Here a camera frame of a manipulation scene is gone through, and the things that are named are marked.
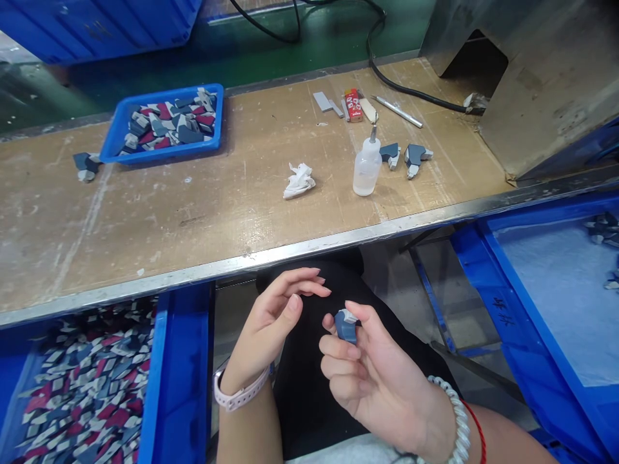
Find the black pants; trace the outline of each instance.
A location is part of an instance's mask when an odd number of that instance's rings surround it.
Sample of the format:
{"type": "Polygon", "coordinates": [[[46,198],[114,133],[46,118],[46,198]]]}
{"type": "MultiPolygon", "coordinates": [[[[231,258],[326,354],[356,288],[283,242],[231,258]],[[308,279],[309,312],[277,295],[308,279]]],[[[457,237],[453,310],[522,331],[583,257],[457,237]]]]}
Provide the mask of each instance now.
{"type": "Polygon", "coordinates": [[[354,436],[367,429],[348,414],[331,395],[329,382],[320,370],[322,353],[318,348],[326,313],[336,314],[345,300],[372,305],[398,345],[417,363],[426,376],[435,375],[456,383],[447,364],[429,345],[407,331],[391,309],[361,279],[363,261],[358,249],[275,267],[258,275],[259,292],[287,269],[319,267],[325,286],[332,290],[327,298],[303,296],[303,312],[284,344],[273,394],[282,429],[284,459],[305,456],[354,436]]]}

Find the red string bracelet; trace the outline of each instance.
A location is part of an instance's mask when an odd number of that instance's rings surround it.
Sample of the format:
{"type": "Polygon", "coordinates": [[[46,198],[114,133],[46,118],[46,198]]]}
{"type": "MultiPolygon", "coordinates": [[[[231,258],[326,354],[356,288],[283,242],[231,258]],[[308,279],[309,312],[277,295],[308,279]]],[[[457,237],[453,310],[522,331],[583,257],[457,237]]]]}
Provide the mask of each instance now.
{"type": "Polygon", "coordinates": [[[480,464],[486,464],[486,439],[484,438],[484,433],[482,432],[482,426],[481,424],[479,424],[479,421],[477,420],[477,416],[475,416],[475,413],[473,412],[471,407],[467,403],[465,403],[464,400],[461,400],[461,401],[466,406],[466,409],[468,409],[469,412],[471,413],[471,416],[473,417],[473,420],[475,421],[475,425],[477,426],[477,430],[479,430],[479,438],[482,441],[482,459],[480,461],[480,464]]]}

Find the pink watch strap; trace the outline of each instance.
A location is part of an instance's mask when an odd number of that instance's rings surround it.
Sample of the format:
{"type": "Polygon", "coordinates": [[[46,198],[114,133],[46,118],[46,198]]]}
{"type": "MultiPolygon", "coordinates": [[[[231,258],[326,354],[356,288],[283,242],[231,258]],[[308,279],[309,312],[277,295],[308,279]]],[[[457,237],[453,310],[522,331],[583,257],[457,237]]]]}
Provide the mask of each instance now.
{"type": "Polygon", "coordinates": [[[215,401],[224,408],[226,411],[232,412],[240,408],[241,406],[247,404],[254,396],[258,394],[258,392],[262,389],[267,379],[269,378],[270,368],[267,367],[260,377],[256,379],[249,387],[243,388],[237,391],[234,395],[228,396],[223,394],[219,389],[219,379],[220,376],[215,377],[213,379],[213,391],[215,392],[215,401]]]}

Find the metal machine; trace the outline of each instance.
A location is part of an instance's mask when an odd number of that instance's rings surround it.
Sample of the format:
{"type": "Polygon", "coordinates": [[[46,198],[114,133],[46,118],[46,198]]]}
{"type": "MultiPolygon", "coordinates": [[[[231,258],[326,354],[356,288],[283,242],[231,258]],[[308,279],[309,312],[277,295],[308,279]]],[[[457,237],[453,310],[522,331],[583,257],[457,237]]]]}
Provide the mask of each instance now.
{"type": "Polygon", "coordinates": [[[443,76],[476,30],[509,62],[479,130],[510,179],[619,151],[619,2],[437,0],[421,54],[443,76]]]}

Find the plastic squeeze bottle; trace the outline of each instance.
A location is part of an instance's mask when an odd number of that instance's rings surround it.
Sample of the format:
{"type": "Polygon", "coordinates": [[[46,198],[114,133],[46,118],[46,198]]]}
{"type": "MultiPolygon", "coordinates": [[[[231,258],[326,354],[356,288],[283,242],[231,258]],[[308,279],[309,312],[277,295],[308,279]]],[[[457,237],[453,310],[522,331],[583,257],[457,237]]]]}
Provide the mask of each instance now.
{"type": "Polygon", "coordinates": [[[382,157],[380,140],[376,138],[376,124],[372,128],[372,134],[364,140],[361,151],[355,158],[355,176],[353,177],[353,190],[357,195],[366,197],[374,191],[382,157]]]}

